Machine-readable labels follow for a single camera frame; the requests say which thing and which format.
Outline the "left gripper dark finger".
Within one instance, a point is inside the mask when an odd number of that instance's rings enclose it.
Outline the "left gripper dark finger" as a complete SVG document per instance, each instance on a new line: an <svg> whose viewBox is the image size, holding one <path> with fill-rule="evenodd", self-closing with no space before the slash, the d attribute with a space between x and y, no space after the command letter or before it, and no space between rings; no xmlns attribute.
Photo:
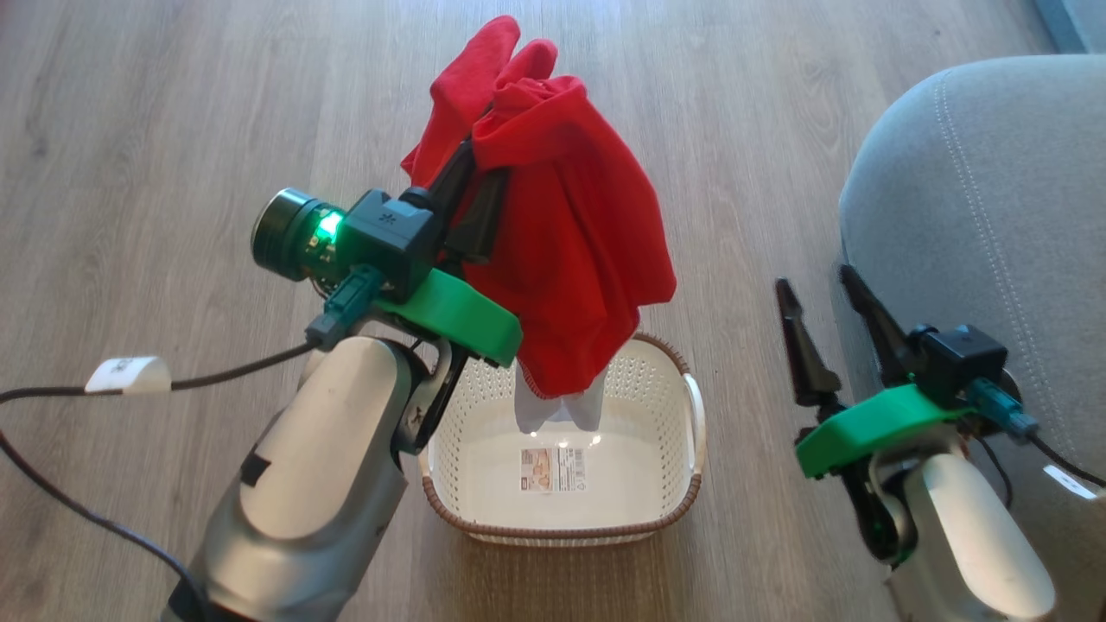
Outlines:
<svg viewBox="0 0 1106 622"><path fill-rule="evenodd" d="M428 189L434 212L447 227L453 224L453 216L458 212L473 176L473 145L470 141L461 141Z"/></svg>
<svg viewBox="0 0 1106 622"><path fill-rule="evenodd" d="M460 220L446 237L446 257L459 263L488 265L493 259L495 239L511 177L509 168L486 173Z"/></svg>

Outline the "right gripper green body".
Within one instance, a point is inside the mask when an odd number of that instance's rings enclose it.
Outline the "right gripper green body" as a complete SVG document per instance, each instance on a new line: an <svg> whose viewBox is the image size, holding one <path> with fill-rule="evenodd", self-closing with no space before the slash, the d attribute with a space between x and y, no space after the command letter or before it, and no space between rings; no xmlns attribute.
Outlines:
<svg viewBox="0 0 1106 622"><path fill-rule="evenodd" d="M830 417L795 444L799 469L805 478L822 478L878 450L911 440L940 422L975 417L973 407L945 410L915 384L881 390L860 404L845 407L834 392L795 390L801 406L830 410Z"/></svg>

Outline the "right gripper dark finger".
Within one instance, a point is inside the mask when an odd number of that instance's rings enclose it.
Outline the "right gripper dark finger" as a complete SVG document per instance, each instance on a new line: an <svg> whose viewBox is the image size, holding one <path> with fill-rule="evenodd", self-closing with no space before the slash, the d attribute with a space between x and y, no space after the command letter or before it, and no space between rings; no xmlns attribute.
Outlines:
<svg viewBox="0 0 1106 622"><path fill-rule="evenodd" d="M854 265L841 265L839 281L845 288L853 310L860 315L868 330L880 366L884 387L896 387L912 382L918 369L918 357L899 323L889 314L877 296L860 278Z"/></svg>
<svg viewBox="0 0 1106 622"><path fill-rule="evenodd" d="M822 424L844 410L838 396L842 381L825 366L817 344L810 336L804 323L804 308L799 303L790 280L775 280L775 296L794 402L801 407L817 410L817 422Z"/></svg>

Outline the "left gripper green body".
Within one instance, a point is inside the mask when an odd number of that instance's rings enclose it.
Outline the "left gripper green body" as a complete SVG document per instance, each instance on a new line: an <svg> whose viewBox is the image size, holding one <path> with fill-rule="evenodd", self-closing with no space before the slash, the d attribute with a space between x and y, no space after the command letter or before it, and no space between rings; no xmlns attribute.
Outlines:
<svg viewBox="0 0 1106 622"><path fill-rule="evenodd" d="M379 296L376 310L398 317L413 326L461 346L501 367L514 363L523 331L505 308L466 281L432 269L404 302Z"/></svg>

